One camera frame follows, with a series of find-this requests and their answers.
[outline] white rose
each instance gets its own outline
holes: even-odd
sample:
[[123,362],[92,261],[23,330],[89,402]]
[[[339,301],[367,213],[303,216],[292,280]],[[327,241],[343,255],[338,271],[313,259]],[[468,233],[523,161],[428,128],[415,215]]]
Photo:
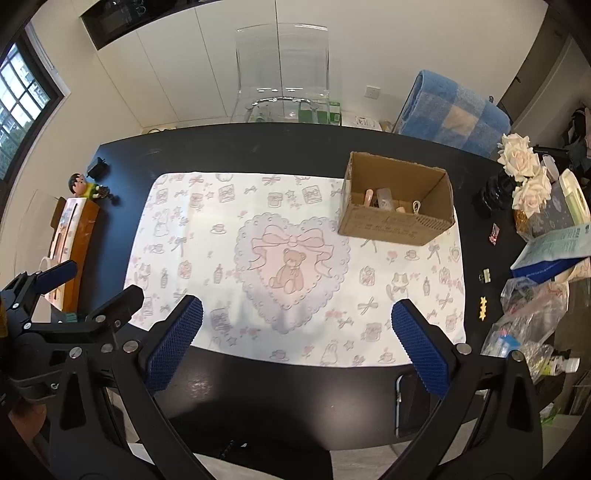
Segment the white rose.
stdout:
[[503,134],[501,138],[501,143],[497,144],[498,147],[502,149],[507,145],[511,145],[513,147],[521,147],[523,150],[526,150],[530,146],[530,138],[529,137],[522,137],[520,134],[511,134],[505,135]]
[[532,148],[508,144],[498,162],[505,166],[507,175],[515,177],[515,181],[525,181],[533,177],[540,169],[540,159]]
[[513,192],[513,210],[523,210],[526,217],[540,212],[546,200],[550,200],[552,185],[546,175],[546,167],[540,167],[535,177],[526,179]]

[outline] teddy bear print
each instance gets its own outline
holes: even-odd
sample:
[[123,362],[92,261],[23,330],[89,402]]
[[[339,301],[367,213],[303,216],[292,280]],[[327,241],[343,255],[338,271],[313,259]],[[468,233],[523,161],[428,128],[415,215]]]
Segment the teddy bear print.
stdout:
[[275,277],[269,279],[271,288],[283,288],[290,294],[304,288],[304,276],[300,265],[306,259],[306,254],[297,250],[286,248],[283,250],[284,265],[279,269]]

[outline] small clip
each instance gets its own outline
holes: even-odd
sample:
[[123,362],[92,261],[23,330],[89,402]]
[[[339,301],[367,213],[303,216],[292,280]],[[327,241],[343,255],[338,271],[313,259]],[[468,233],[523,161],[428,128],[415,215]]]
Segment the small clip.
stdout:
[[485,268],[480,275],[478,275],[478,278],[480,279],[480,281],[482,283],[490,283],[491,282],[491,271],[488,268]]

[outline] yellow star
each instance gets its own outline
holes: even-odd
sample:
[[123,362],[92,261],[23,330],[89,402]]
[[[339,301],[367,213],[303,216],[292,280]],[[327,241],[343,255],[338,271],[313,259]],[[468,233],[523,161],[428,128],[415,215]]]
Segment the yellow star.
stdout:
[[486,318],[486,297],[480,297],[480,320]]

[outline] white cabinet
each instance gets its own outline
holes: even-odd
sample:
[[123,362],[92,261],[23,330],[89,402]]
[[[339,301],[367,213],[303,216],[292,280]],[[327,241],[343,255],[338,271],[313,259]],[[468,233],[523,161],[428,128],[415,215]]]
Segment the white cabinet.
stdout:
[[274,23],[274,0],[222,0],[196,8],[213,73],[228,116],[238,93],[236,40],[238,28]]
[[195,10],[183,10],[138,29],[146,55],[181,122],[226,116]]
[[178,121],[137,31],[98,51],[105,70],[142,127]]

